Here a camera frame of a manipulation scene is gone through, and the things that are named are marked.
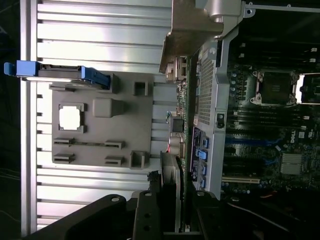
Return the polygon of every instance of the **metal side panel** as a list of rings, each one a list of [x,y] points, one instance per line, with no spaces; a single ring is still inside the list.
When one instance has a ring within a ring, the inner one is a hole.
[[[21,82],[21,234],[108,194],[148,189],[168,142],[175,85],[158,74],[171,0],[21,0],[21,59],[153,76],[150,164],[143,170],[52,163],[52,91]]]

